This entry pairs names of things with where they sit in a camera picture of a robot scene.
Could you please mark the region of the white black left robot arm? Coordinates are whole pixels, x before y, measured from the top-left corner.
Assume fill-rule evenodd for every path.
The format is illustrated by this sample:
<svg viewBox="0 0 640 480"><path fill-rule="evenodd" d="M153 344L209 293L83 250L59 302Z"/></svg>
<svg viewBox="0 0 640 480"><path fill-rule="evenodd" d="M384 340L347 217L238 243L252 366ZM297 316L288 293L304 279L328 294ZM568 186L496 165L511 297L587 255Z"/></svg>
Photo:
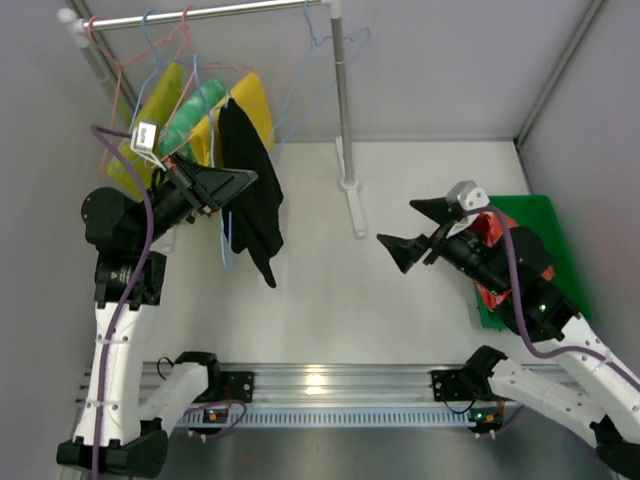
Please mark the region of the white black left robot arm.
<svg viewBox="0 0 640 480"><path fill-rule="evenodd" d="M156 478L169 437L189 407L221 398L221 369L214 353L178 355L167 378L140 399L144 351L160 308L167 257L153 243L199 213L217 212L258 175L251 170L204 167L172 156L149 185L132 178L141 195L103 187L84 200L86 241L97 252L94 274L95 350L81 419L57 448L62 466L101 475Z"/></svg>

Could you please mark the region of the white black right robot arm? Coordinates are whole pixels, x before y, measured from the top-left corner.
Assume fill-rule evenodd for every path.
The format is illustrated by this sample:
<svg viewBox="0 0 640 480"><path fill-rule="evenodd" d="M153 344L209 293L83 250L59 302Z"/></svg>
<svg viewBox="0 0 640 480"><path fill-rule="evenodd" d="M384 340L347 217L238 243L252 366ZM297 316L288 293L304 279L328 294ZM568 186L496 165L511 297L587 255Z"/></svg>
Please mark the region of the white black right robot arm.
<svg viewBox="0 0 640 480"><path fill-rule="evenodd" d="M488 203L413 200L435 221L429 236L378 241L401 272L443 259L501 297L494 311L538 359L560 366L578 390L551 382L484 345L465 362L461 381L477 399L505 397L565 427L626 479L639 476L639 377L598 337L581 310L545 276L553 259L531 229L512 226Z"/></svg>

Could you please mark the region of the black trousers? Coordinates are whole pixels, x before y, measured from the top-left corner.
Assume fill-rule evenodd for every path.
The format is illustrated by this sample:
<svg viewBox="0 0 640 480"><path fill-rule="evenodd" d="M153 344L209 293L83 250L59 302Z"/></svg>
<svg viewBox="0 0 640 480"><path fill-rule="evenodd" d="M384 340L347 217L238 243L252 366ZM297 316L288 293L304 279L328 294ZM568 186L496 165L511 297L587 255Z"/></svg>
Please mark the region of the black trousers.
<svg viewBox="0 0 640 480"><path fill-rule="evenodd" d="M235 254L247 251L266 284L277 286L270 260L284 245L279 209L284 200L269 153L249 116L231 99L220 110L223 165L248 170L257 178L224 209L224 233Z"/></svg>

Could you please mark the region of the red white patterned trousers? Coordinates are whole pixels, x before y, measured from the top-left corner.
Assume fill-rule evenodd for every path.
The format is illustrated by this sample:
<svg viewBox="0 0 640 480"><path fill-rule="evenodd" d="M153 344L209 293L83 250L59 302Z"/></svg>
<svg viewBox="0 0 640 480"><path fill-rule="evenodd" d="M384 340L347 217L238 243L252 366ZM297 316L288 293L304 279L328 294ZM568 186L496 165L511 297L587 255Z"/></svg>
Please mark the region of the red white patterned trousers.
<svg viewBox="0 0 640 480"><path fill-rule="evenodd" d="M507 225L513 235L514 245L519 248L520 241L516 238L514 229L519 229L520 225L511 217L507 216ZM480 235L483 243L488 247L493 247L499 243L503 237L503 229L497 216L493 213L481 213L479 217L472 223L471 230ZM542 275L542 277L551 281L556 276L556 271L553 266L552 255L544 248L542 240L530 229L526 228L526 231L534 236L534 245L539 247L540 253L535 254L533 260L537 260L536 269ZM495 311L496 308L507 298L511 292L510 289L505 291L498 291L495 293L492 290L482 286L478 281L473 280L473 284L479 294L483 305L489 311Z"/></svg>

